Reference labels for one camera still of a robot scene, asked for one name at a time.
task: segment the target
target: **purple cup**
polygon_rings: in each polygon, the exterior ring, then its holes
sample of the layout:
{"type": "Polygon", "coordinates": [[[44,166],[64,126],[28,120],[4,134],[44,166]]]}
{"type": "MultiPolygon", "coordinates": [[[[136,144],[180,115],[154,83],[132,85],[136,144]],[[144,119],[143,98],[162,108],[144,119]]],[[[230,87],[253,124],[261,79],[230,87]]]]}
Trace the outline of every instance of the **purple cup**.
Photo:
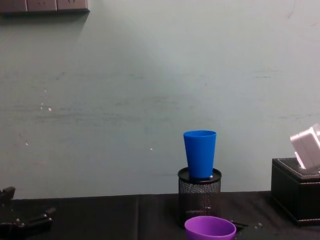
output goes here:
{"type": "Polygon", "coordinates": [[[232,222],[215,216],[190,218],[184,227],[190,240],[232,240],[237,232],[232,222]]]}

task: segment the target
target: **black tissue box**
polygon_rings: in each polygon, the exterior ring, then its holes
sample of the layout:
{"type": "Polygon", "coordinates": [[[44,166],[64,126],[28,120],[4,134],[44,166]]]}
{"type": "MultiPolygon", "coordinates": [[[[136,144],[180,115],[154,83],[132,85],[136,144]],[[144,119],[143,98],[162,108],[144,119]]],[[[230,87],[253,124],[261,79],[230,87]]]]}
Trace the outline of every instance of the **black tissue box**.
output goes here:
{"type": "Polygon", "coordinates": [[[298,225],[320,225],[320,173],[296,158],[272,159],[272,198],[298,225]]]}

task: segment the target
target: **wall outlet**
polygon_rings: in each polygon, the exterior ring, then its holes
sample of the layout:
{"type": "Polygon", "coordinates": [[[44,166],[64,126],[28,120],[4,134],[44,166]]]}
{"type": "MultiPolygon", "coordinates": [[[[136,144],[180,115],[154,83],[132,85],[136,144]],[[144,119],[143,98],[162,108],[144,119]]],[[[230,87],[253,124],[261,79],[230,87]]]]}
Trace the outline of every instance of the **wall outlet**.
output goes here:
{"type": "Polygon", "coordinates": [[[58,10],[88,10],[88,0],[57,0],[58,10]]]}
{"type": "Polygon", "coordinates": [[[27,0],[26,2],[28,12],[57,11],[57,0],[27,0]]]}
{"type": "Polygon", "coordinates": [[[27,11],[27,0],[0,0],[0,13],[24,13],[27,11]]]}

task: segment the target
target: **black table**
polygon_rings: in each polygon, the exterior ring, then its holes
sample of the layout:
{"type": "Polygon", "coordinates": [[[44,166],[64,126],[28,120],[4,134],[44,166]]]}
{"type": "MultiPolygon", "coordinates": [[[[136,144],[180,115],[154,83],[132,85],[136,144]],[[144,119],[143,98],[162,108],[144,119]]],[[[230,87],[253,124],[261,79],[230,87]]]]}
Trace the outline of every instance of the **black table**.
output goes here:
{"type": "MultiPolygon", "coordinates": [[[[177,225],[177,194],[14,200],[26,217],[49,207],[57,212],[51,232],[30,240],[185,240],[177,225]]],[[[221,217],[273,233],[320,239],[320,226],[297,227],[278,209],[269,192],[223,192],[221,217]]]]}

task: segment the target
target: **cup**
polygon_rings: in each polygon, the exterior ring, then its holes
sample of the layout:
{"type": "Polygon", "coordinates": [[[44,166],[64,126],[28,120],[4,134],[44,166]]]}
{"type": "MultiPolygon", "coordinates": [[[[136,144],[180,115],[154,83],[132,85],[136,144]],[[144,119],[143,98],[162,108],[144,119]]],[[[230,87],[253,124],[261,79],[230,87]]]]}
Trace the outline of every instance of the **cup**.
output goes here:
{"type": "Polygon", "coordinates": [[[236,226],[223,218],[215,216],[196,216],[184,224],[189,240],[232,240],[236,226]]]}
{"type": "Polygon", "coordinates": [[[183,138],[190,177],[210,178],[214,168],[217,133],[209,130],[187,131],[183,138]]]}

